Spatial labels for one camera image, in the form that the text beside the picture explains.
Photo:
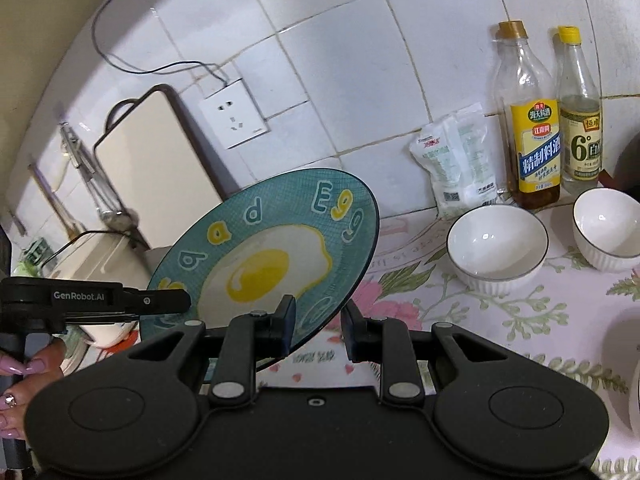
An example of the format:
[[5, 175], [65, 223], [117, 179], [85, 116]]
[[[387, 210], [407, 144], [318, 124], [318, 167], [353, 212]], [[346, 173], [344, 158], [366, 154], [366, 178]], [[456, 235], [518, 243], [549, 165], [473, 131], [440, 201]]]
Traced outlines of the hand with pink nails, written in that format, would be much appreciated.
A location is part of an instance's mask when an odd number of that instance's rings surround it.
[[22, 378], [20, 382], [9, 386], [1, 393], [2, 439], [24, 439], [24, 416], [28, 404], [42, 389], [63, 377], [61, 365], [65, 352], [64, 341], [53, 338], [50, 344], [38, 351], [27, 364], [13, 359], [4, 352], [1, 353], [1, 375]]

